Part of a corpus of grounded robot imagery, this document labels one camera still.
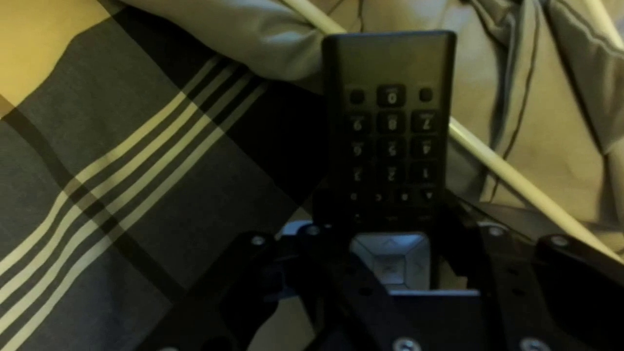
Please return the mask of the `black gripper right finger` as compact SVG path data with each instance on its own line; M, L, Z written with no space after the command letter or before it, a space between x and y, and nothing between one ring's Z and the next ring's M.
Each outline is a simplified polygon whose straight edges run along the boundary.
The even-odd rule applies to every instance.
M624 266L567 235L534 243L444 194L434 250L485 307L493 351L624 351Z

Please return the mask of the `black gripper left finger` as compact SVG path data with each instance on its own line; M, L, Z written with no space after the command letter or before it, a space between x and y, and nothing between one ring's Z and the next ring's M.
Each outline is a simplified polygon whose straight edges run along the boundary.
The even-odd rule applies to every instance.
M352 239L342 202L317 192L296 235L239 235L136 351L245 351L288 297L315 326L305 351L417 351L411 323L348 252Z

